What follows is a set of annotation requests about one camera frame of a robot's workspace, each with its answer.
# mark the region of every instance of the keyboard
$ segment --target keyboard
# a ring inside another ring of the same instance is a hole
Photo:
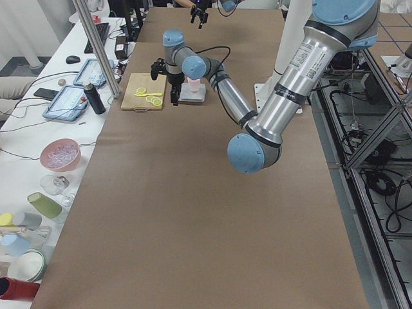
[[[108,39],[109,28],[109,23],[96,24],[98,36],[100,37],[100,40],[102,40],[103,46],[106,43],[106,40]],[[84,49],[84,53],[93,53],[93,47],[91,47],[90,41],[88,41]]]

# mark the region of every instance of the small white bowl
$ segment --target small white bowl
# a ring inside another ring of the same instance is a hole
[[[46,268],[41,252],[30,250],[10,263],[7,276],[24,281],[39,280]]]

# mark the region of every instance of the white wall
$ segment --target white wall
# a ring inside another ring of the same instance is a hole
[[[71,29],[71,0],[0,0],[0,7],[9,26],[20,29],[17,37],[10,37],[4,28],[0,32],[0,69],[12,57],[22,56],[16,40],[27,42],[38,57],[51,57]]]

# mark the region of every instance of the pink cup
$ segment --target pink cup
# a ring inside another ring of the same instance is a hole
[[[200,89],[200,79],[190,79],[187,77],[187,83],[191,92],[197,92]]]

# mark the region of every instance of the wooden cutting board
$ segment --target wooden cutting board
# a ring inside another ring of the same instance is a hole
[[[164,99],[166,88],[166,76],[159,75],[156,80],[152,80],[150,73],[132,73],[130,74],[129,84],[127,84],[126,92],[122,101],[121,109],[136,110],[136,109],[162,109],[161,106],[154,106],[148,102],[145,97],[135,96],[137,88],[146,88],[146,93],[163,93],[161,98]]]

